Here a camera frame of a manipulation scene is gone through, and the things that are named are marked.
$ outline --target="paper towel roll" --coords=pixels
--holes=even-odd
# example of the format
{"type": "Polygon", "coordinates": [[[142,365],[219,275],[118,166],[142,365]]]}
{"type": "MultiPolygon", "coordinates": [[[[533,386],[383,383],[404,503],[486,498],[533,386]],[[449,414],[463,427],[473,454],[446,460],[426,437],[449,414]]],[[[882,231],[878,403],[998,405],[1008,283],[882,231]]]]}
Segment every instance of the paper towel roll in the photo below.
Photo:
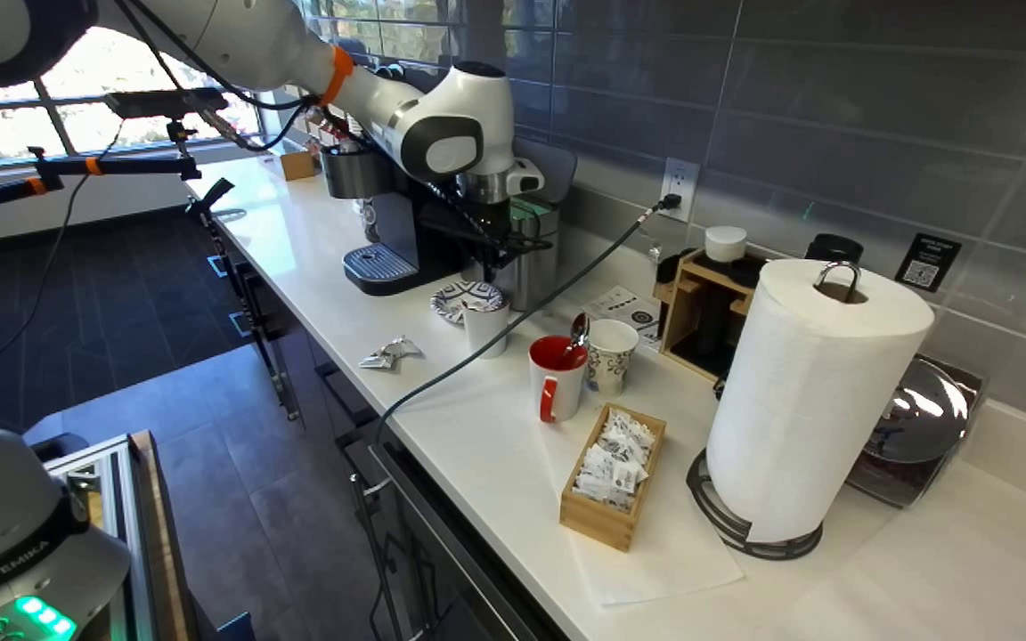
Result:
{"type": "Polygon", "coordinates": [[[726,510],[748,543],[812,534],[888,410],[934,312],[864,270],[865,302],[816,289],[826,263],[771,260],[707,444],[726,510]]]}

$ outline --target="paper towel holder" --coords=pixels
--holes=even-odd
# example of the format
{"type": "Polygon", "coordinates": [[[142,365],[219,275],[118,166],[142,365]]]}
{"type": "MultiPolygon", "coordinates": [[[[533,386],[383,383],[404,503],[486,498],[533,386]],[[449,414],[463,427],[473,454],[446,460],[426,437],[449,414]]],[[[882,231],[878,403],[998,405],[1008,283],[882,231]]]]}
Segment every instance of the paper towel holder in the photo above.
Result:
{"type": "Polygon", "coordinates": [[[864,269],[852,263],[852,260],[846,260],[846,263],[826,263],[826,269],[820,270],[820,283],[816,283],[812,289],[816,289],[820,296],[837,300],[837,302],[864,308],[865,296],[859,293],[859,283],[864,283],[864,269]],[[852,270],[847,284],[829,283],[834,270],[852,270]]]}
{"type": "Polygon", "coordinates": [[[787,538],[787,543],[748,543],[752,519],[737,518],[721,498],[717,481],[712,481],[712,475],[707,468],[707,449],[688,468],[688,488],[696,496],[696,507],[712,519],[712,528],[721,528],[724,547],[737,548],[746,557],[757,557],[757,560],[802,560],[822,543],[822,524],[816,531],[808,531],[802,538],[787,538]]]}

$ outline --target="wooden box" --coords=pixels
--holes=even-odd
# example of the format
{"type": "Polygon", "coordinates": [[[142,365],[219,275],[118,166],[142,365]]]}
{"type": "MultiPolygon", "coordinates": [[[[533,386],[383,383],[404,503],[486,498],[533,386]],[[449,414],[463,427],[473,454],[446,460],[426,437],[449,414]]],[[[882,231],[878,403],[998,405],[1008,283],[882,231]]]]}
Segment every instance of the wooden box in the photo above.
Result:
{"type": "Polygon", "coordinates": [[[637,414],[637,410],[628,410],[628,405],[616,405],[616,403],[605,403],[605,410],[599,414],[584,449],[581,449],[581,460],[573,462],[573,475],[569,481],[563,486],[563,496],[560,496],[560,524],[596,538],[596,543],[605,543],[612,548],[632,548],[632,534],[644,512],[644,503],[648,503],[648,491],[651,491],[651,481],[657,481],[657,462],[660,462],[660,449],[664,449],[664,437],[666,437],[666,424],[660,417],[648,417],[648,414],[637,414]],[[657,443],[648,449],[648,460],[644,460],[644,481],[632,503],[632,510],[619,510],[619,507],[611,507],[611,503],[596,503],[581,491],[573,491],[578,486],[578,475],[581,475],[581,462],[584,462],[584,454],[599,443],[599,435],[605,433],[611,424],[611,410],[624,410],[632,414],[636,420],[643,420],[644,427],[651,427],[657,443]]]}
{"type": "Polygon", "coordinates": [[[281,152],[278,166],[287,169],[287,182],[314,180],[322,171],[314,152],[281,152]]]}
{"type": "Polygon", "coordinates": [[[726,378],[764,263],[758,252],[737,263],[712,263],[701,252],[682,256],[674,284],[657,289],[666,312],[664,352],[726,378]]]}

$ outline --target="black cable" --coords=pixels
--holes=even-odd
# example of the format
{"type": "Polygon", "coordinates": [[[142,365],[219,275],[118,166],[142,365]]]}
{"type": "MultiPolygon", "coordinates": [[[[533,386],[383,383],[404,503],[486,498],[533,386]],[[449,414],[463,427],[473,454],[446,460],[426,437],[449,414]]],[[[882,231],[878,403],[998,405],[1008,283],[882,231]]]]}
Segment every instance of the black cable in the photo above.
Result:
{"type": "Polygon", "coordinates": [[[483,359],[493,345],[506,341],[506,336],[512,336],[528,317],[536,317],[539,312],[546,312],[553,300],[560,300],[563,293],[569,293],[581,279],[587,279],[601,260],[611,260],[657,212],[670,212],[676,208],[682,195],[664,195],[660,202],[651,202],[637,223],[632,223],[632,227],[624,227],[624,236],[612,238],[612,245],[605,245],[596,260],[587,260],[578,275],[569,275],[563,284],[555,284],[546,300],[533,302],[512,323],[506,323],[496,340],[490,340],[478,352],[470,352],[468,359],[453,365],[449,372],[442,372],[438,378],[409,390],[404,398],[397,398],[383,417],[379,427],[387,427],[409,398],[416,398],[421,392],[442,386],[446,378],[468,372],[473,359],[483,359]]]}
{"type": "Polygon", "coordinates": [[[170,40],[200,73],[207,73],[212,79],[219,79],[231,95],[238,95],[243,103],[249,106],[262,106],[262,111],[294,111],[300,106],[302,99],[287,99],[287,103],[269,103],[269,99],[256,99],[249,95],[246,91],[238,91],[236,81],[229,81],[221,73],[216,73],[179,34],[170,34],[170,27],[162,21],[156,12],[150,12],[142,0],[118,0],[122,9],[132,4],[135,12],[142,12],[142,20],[154,21],[156,34],[164,34],[164,40],[170,40]]]}
{"type": "MultiPolygon", "coordinates": [[[[122,133],[126,133],[126,120],[118,120],[116,138],[109,142],[109,149],[97,152],[97,160],[104,160],[104,157],[118,145],[122,133]]],[[[78,185],[73,189],[73,195],[68,195],[68,202],[65,202],[60,227],[58,227],[58,236],[55,236],[55,243],[49,243],[49,250],[48,250],[45,270],[41,270],[36,300],[34,300],[28,312],[23,313],[14,336],[9,336],[9,340],[0,341],[0,358],[27,336],[27,327],[34,323],[34,317],[36,317],[41,308],[45,308],[48,284],[49,284],[49,275],[55,275],[55,263],[58,263],[58,252],[60,252],[65,236],[68,236],[68,227],[73,227],[73,223],[75,223],[78,192],[81,192],[81,185],[85,185],[91,180],[92,180],[92,176],[81,176],[78,185]]]]}
{"type": "Polygon", "coordinates": [[[156,52],[154,36],[142,29],[142,21],[132,14],[132,9],[126,0],[118,0],[118,12],[126,14],[126,21],[132,27],[132,34],[148,42],[148,52],[156,59],[156,68],[170,79],[170,87],[179,93],[187,93],[187,87],[179,81],[179,77],[167,68],[164,53],[156,52]]]}
{"type": "Polygon", "coordinates": [[[269,142],[249,142],[249,138],[238,135],[236,145],[243,145],[243,149],[249,149],[249,152],[269,152],[273,145],[278,145],[278,142],[290,138],[290,133],[294,133],[294,125],[300,120],[302,111],[309,111],[309,103],[300,103],[276,138],[269,138],[269,142]]]}

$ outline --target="small item on counter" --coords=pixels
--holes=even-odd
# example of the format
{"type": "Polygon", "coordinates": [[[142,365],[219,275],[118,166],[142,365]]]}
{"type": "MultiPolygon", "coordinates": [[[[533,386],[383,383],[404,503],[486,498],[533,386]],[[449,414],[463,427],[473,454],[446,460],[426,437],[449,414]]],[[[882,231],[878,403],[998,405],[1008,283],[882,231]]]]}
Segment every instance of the small item on counter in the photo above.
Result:
{"type": "Polygon", "coordinates": [[[468,323],[468,312],[478,313],[496,313],[506,308],[503,289],[490,284],[490,283],[463,283],[463,284],[449,284],[436,296],[436,312],[446,317],[446,323],[463,327],[468,323]]]}
{"type": "Polygon", "coordinates": [[[643,488],[648,449],[657,435],[636,420],[628,410],[611,410],[611,424],[592,443],[578,471],[578,491],[632,510],[636,491],[643,488]]]}
{"type": "Polygon", "coordinates": [[[322,171],[314,152],[281,152],[278,166],[287,169],[287,182],[314,180],[322,171]]]}
{"type": "Polygon", "coordinates": [[[587,351],[567,336],[543,336],[528,345],[533,403],[543,424],[560,424],[581,410],[587,351]]]}
{"type": "Polygon", "coordinates": [[[808,260],[864,263],[864,243],[847,236],[816,236],[807,250],[808,260]]]}
{"type": "Polygon", "coordinates": [[[401,372],[401,359],[426,358],[406,336],[390,340],[383,351],[363,358],[363,372],[401,372]]]}
{"type": "Polygon", "coordinates": [[[612,548],[632,548],[664,435],[660,417],[605,403],[560,496],[560,524],[612,548]]]}
{"type": "Polygon", "coordinates": [[[636,351],[643,341],[643,331],[636,331],[628,322],[599,317],[587,331],[587,390],[601,395],[619,395],[628,386],[628,366],[636,359],[636,351]]]}
{"type": "Polygon", "coordinates": [[[734,263],[748,252],[748,231],[746,227],[707,227],[701,231],[701,252],[712,263],[734,263]]]}

